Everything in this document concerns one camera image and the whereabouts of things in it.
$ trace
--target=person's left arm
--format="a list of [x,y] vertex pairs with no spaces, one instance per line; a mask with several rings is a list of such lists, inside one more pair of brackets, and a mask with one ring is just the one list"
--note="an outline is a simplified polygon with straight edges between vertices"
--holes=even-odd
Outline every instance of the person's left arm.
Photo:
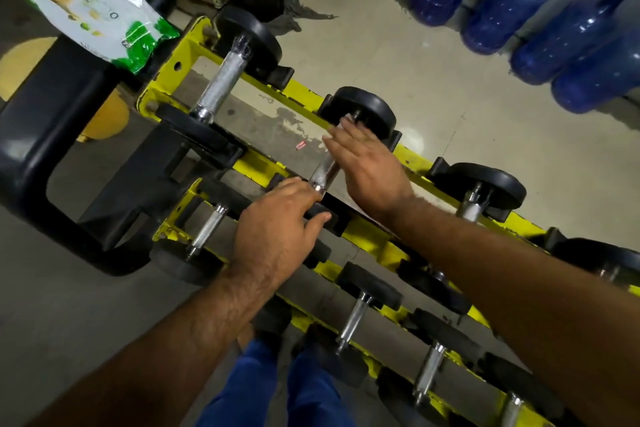
[[303,214],[320,195],[299,178],[251,204],[234,254],[212,284],[75,384],[29,427],[178,425],[231,342],[300,267],[324,223]]

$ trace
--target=blue jeans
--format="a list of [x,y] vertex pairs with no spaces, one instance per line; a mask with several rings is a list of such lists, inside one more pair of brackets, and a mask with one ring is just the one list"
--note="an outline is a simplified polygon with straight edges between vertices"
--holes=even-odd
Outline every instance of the blue jeans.
[[[263,427],[277,381],[276,356],[254,339],[196,427]],[[331,376],[305,351],[291,363],[287,392],[289,427],[355,427]]]

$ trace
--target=beige tile floor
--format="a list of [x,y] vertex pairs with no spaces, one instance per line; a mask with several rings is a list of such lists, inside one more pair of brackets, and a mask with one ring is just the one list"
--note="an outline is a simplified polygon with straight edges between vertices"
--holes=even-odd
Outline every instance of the beige tile floor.
[[[278,38],[295,79],[319,94],[355,85],[380,95],[403,143],[430,160],[443,155],[511,172],[529,193],[522,214],[540,227],[640,250],[635,108],[625,109],[631,125],[601,112],[572,115],[548,85],[509,75],[507,56],[473,54],[457,32],[420,25],[394,0],[301,2],[338,17],[302,19],[302,32]],[[212,71],[200,68],[208,77]],[[266,114],[278,111],[247,83],[234,94]],[[292,126],[308,139],[322,134],[311,123]]]

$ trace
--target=yellow metal frame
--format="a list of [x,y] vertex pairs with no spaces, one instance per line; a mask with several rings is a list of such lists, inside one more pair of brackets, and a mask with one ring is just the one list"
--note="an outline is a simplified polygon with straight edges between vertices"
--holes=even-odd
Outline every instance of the yellow metal frame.
[[[179,87],[180,83],[191,70],[198,58],[206,57],[218,65],[222,63],[222,58],[213,53],[207,47],[209,38],[204,34],[204,31],[210,27],[211,21],[206,17],[199,17],[192,20],[169,59],[167,59],[167,61],[165,61],[161,66],[153,81],[150,82],[140,93],[136,102],[136,108],[140,114],[159,121],[160,119],[155,115],[158,103],[169,103],[176,108],[180,108],[180,110],[188,111],[187,107],[183,103],[172,97],[173,92]],[[255,80],[249,75],[243,74],[242,77],[254,87],[266,93],[271,98],[278,100],[280,103],[283,103],[294,112],[306,117],[322,128],[328,128],[329,124],[316,115],[316,111],[322,104],[324,98],[295,80],[292,80],[284,91],[279,91]],[[458,201],[439,191],[432,182],[423,177],[423,174],[432,166],[431,162],[413,153],[401,144],[397,146],[394,155],[404,165],[407,175],[413,183],[452,206],[457,207],[459,205]],[[270,159],[268,156],[263,155],[253,148],[249,148],[244,156],[236,162],[234,169],[262,187],[266,187],[276,173],[280,173],[285,177],[294,175],[284,164]],[[164,237],[180,241],[191,240],[191,237],[189,237],[184,230],[175,226],[175,221],[187,207],[189,202],[191,202],[191,200],[196,196],[202,197],[206,204],[211,205],[211,203],[207,201],[208,196],[198,190],[200,181],[200,179],[196,180],[188,188],[183,198],[178,204],[176,204],[172,213],[156,231],[154,236],[155,241]],[[545,232],[545,230],[534,225],[532,222],[525,220],[514,212],[509,214],[505,223],[497,223],[494,220],[490,220],[485,217],[481,218],[480,223],[488,228],[499,230],[519,238],[525,238]],[[380,229],[378,225],[364,218],[355,211],[352,213],[351,221],[349,222],[347,229],[345,229],[342,234],[342,237],[358,246],[361,250],[373,255],[379,264],[392,272],[396,272],[397,267],[402,260],[409,259],[409,256],[406,253],[391,242],[392,236],[388,232]],[[225,263],[227,262],[223,257],[219,258]],[[316,267],[315,271],[327,280],[334,282],[341,269],[342,268],[339,265],[327,261],[320,263]],[[292,318],[292,324],[298,329],[305,332],[310,324],[317,322],[322,324],[324,327],[337,332],[335,328],[332,328],[323,321],[320,321],[318,318],[311,316],[298,305],[285,298],[283,299],[293,307],[294,315]],[[401,307],[398,311],[391,310],[388,307],[383,307],[380,310],[380,313],[394,323],[400,325],[402,320],[410,313],[410,311],[404,307]],[[485,326],[489,326],[477,309],[472,308],[469,312],[469,316],[483,323]],[[376,378],[381,368],[380,361],[374,358],[374,356],[362,346],[353,342],[351,342],[351,344],[356,347],[356,349],[363,352],[365,361],[369,367],[369,375]],[[449,352],[447,353],[447,356],[455,363],[462,365],[460,356],[457,353]],[[431,396],[431,403],[443,414],[448,410],[453,410],[442,399],[437,398],[432,393],[429,394]],[[528,408],[523,409],[518,421],[519,427],[539,427],[546,423],[547,422],[544,418]]]

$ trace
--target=yellow stool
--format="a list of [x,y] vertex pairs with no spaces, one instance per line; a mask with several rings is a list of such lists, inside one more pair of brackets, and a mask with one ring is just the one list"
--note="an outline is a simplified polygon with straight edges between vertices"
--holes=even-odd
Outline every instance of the yellow stool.
[[[0,59],[0,98],[9,100],[12,97],[55,40],[55,37],[39,37],[21,42]],[[120,133],[128,122],[129,107],[114,90],[77,140],[107,139]]]

